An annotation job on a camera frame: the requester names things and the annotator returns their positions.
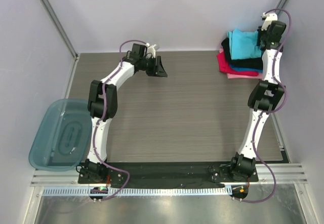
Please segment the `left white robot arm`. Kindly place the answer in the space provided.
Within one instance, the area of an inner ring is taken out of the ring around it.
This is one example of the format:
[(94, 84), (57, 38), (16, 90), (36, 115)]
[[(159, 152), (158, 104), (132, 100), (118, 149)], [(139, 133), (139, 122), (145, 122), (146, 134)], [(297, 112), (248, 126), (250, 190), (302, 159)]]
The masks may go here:
[(161, 57), (156, 55), (159, 45), (132, 40), (132, 49), (120, 56), (117, 67), (101, 80), (90, 85), (88, 111), (92, 120), (91, 146), (79, 169), (79, 183), (102, 183), (108, 179), (107, 139), (112, 119), (116, 115), (119, 88), (135, 73), (144, 71), (149, 77), (166, 78)]

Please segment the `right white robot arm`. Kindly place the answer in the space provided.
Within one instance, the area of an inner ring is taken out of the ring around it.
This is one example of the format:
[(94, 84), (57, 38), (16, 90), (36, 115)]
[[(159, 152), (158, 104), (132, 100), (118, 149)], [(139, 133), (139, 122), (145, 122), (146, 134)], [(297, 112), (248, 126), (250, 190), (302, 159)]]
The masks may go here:
[(285, 95), (279, 68), (283, 51), (280, 40), (286, 27), (287, 25), (281, 21), (271, 21), (258, 29), (258, 45), (262, 51), (263, 78), (249, 96), (248, 127), (242, 145), (232, 158), (228, 168), (228, 175), (234, 181), (244, 181), (256, 174), (257, 148), (264, 124)]

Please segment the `cyan t shirt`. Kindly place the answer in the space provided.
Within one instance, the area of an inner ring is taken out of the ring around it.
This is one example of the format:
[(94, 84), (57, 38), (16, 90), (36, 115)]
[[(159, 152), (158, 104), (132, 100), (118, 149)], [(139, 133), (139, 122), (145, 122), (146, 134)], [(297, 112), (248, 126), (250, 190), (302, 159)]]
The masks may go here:
[(227, 32), (230, 56), (232, 60), (261, 58), (262, 51), (257, 45), (257, 31), (240, 31), (234, 29)]

